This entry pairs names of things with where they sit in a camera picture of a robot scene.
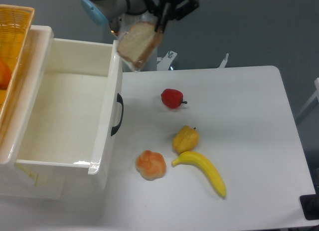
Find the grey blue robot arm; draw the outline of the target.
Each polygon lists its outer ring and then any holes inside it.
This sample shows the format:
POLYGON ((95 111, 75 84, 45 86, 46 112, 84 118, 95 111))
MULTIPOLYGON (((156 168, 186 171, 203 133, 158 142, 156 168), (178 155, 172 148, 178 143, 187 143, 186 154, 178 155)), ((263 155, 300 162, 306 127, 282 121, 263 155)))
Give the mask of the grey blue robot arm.
POLYGON ((199 0, 80 0, 89 18, 105 25, 123 14, 139 16, 148 12, 157 18, 154 31, 163 33, 167 22, 181 20, 199 8, 199 0))

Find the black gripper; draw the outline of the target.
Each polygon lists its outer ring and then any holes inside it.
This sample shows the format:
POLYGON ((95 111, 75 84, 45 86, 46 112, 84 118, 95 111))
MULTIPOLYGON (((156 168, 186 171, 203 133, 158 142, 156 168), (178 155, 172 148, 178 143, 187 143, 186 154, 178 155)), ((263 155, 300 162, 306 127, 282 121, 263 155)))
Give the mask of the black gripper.
POLYGON ((169 20, 180 20, 199 8, 199 0, 144 0, 150 13, 157 17, 155 32, 164 33, 169 20))

